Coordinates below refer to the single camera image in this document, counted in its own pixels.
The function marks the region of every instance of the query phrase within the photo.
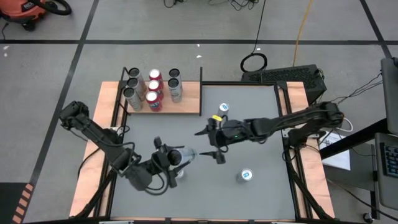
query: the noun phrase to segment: gray table surface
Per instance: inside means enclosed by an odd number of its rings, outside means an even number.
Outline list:
[[[202,116],[187,114],[133,114],[125,141],[136,143],[142,159],[155,151],[153,140],[160,136],[169,146],[186,145],[197,152],[214,151],[201,131],[220,103],[228,103],[230,119],[274,118],[278,116],[272,86],[204,86]],[[275,133],[265,144],[246,141],[231,145],[226,163],[218,165],[208,156],[198,156],[184,169],[178,186],[161,196],[133,189],[118,177],[114,190],[112,217],[175,217],[227,219],[294,219],[294,206],[286,165],[282,160],[282,136]],[[243,168],[253,171],[253,179],[236,182]],[[154,176],[151,187],[161,185]]]

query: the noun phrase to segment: red and white can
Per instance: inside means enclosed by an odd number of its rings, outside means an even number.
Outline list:
[[[162,100],[160,100],[159,96],[156,92],[150,91],[146,95],[147,102],[149,104],[149,108],[152,111],[158,112],[162,110]]]
[[[149,80],[156,80],[159,82],[160,87],[163,89],[163,78],[162,74],[158,69],[152,69],[149,72]]]
[[[162,87],[160,87],[160,83],[156,80],[152,80],[149,82],[148,84],[148,89],[149,91],[154,91],[157,93],[158,97],[160,98],[160,100],[163,100],[163,89]]]

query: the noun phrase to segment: vacuum cleaner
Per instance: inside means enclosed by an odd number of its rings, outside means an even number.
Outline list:
[[[0,0],[0,17],[8,22],[21,24],[25,30],[33,31],[35,22],[44,17],[46,12],[67,16],[72,9],[65,0],[55,0],[65,9],[59,10],[53,1],[46,0]]]

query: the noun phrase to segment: keyboard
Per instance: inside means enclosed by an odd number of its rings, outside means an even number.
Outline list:
[[[385,175],[398,178],[398,148],[383,145],[382,163]]]

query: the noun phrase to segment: wooden platform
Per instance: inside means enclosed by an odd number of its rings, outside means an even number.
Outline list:
[[[164,81],[164,99],[162,100],[163,109],[159,112],[153,112],[146,101],[143,101],[144,107],[140,111],[134,111],[129,105],[127,111],[129,113],[185,113],[185,114],[199,114],[200,113],[200,82],[182,82],[182,101],[174,103],[167,87],[167,81]]]

